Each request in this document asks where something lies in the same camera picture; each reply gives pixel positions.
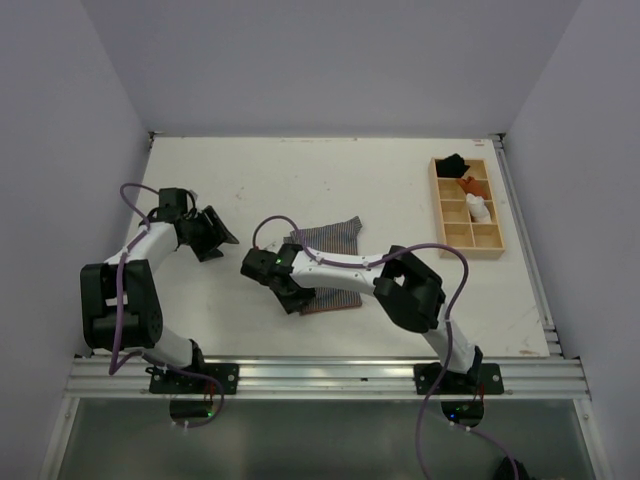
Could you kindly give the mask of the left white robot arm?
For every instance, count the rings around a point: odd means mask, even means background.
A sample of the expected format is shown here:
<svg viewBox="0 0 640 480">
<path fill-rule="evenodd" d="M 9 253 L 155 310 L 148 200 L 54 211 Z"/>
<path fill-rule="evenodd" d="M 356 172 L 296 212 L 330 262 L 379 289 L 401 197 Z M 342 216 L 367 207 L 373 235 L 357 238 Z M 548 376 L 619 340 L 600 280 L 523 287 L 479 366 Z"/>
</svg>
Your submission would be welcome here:
<svg viewBox="0 0 640 480">
<path fill-rule="evenodd" d="M 201 349 L 196 341 L 164 325 L 154 273 L 182 246 L 204 263 L 221 258 L 221 247 L 237 245 L 239 240 L 212 206 L 200 209 L 196 195 L 187 189 L 156 190 L 127 182 L 119 193 L 141 222 L 116 254 L 80 271 L 84 340 L 93 350 L 111 353 L 110 375 L 141 357 L 171 371 L 185 392 L 197 392 L 208 379 Z"/>
</svg>

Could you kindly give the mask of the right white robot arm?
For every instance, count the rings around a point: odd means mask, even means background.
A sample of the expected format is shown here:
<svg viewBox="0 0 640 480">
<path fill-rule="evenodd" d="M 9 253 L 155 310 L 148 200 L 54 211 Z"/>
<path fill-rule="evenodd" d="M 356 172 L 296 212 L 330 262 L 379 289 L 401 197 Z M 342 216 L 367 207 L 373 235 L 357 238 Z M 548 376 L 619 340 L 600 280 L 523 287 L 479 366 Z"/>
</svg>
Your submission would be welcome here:
<svg viewBox="0 0 640 480">
<path fill-rule="evenodd" d="M 422 249 L 443 250 L 461 262 L 462 277 L 451 298 L 446 297 L 441 276 L 415 255 Z M 483 353 L 451 315 L 470 273 L 468 260 L 453 247 L 393 245 L 385 255 L 357 256 L 285 243 L 276 252 L 250 249 L 240 273 L 269 288 L 289 314 L 310 304 L 320 288 L 371 296 L 394 325 L 426 340 L 451 389 L 468 392 L 481 380 Z"/>
</svg>

